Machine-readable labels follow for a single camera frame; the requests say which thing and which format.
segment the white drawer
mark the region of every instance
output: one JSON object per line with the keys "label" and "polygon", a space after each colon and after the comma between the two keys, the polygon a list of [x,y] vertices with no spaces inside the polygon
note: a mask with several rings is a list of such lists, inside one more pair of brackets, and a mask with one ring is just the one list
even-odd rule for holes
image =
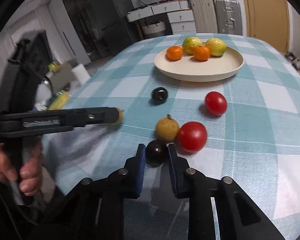
{"label": "white drawer", "polygon": [[192,10],[168,13],[168,18],[171,23],[194,21]]}
{"label": "white drawer", "polygon": [[142,9],[129,12],[127,14],[127,18],[128,18],[129,22],[134,22],[136,20],[146,18],[146,17],[151,16],[151,15],[153,15],[152,9],[151,9],[150,6],[147,6],[147,7],[144,7]]}
{"label": "white drawer", "polygon": [[181,0],[179,1],[179,3],[180,3],[181,10],[186,10],[190,8],[188,0]]}
{"label": "white drawer", "polygon": [[178,1],[152,5],[151,7],[152,7],[153,14],[160,14],[160,13],[180,10],[180,4]]}
{"label": "white drawer", "polygon": [[194,21],[171,23],[172,32],[195,31]]}
{"label": "white drawer", "polygon": [[173,35],[175,34],[189,34],[189,35],[196,35],[197,32],[196,31],[185,31],[185,32],[174,32],[172,33]]}

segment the tangerine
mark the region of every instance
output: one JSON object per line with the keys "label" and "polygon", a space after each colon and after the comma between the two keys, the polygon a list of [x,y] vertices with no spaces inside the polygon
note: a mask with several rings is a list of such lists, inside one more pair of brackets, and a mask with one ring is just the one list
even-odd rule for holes
{"label": "tangerine", "polygon": [[183,50],[179,46],[172,46],[167,49],[166,55],[169,59],[179,60],[183,56]]}
{"label": "tangerine", "polygon": [[206,61],[210,58],[210,50],[206,46],[195,47],[192,53],[195,59],[200,61]]}

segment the silver suitcase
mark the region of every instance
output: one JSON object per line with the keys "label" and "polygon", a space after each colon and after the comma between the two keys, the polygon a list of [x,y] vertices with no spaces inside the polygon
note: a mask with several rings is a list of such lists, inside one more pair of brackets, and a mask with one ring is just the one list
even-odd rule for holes
{"label": "silver suitcase", "polygon": [[217,33],[217,18],[213,0],[190,0],[197,33]]}
{"label": "silver suitcase", "polygon": [[240,4],[236,0],[214,0],[219,33],[242,35]]}

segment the tablecloth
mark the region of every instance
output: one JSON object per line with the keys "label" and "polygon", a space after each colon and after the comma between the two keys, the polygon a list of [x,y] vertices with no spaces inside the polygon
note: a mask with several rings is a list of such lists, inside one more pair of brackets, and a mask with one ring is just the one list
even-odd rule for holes
{"label": "tablecloth", "polygon": [[[186,35],[137,42],[98,70],[65,107],[118,107],[125,111],[122,125],[46,135],[45,166],[67,193],[84,177],[101,179],[121,168],[139,143],[154,139],[155,124],[166,114],[179,125],[198,121],[208,131],[205,148],[193,155],[177,149],[178,154],[208,177],[232,177],[285,239],[294,240],[300,234],[300,76],[264,41],[226,34],[197,37],[221,38],[237,49],[245,60],[237,75],[207,83],[175,80],[159,72],[154,59]],[[151,91],[161,86],[169,98],[153,106]],[[202,112],[209,91],[228,101],[219,118]],[[125,239],[187,239],[188,208],[187,199],[174,198],[168,167],[147,167],[140,199],[125,201]]]}

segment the white plate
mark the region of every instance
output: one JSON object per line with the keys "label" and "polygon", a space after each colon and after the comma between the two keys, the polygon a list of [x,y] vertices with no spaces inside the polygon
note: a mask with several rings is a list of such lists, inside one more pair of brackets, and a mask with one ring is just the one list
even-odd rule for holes
{"label": "white plate", "polygon": [[154,64],[163,74],[175,79],[210,82],[235,75],[243,66],[243,57],[240,52],[227,47],[223,56],[211,57],[207,61],[198,61],[187,53],[180,60],[174,61],[166,57],[165,49],[155,58]]}

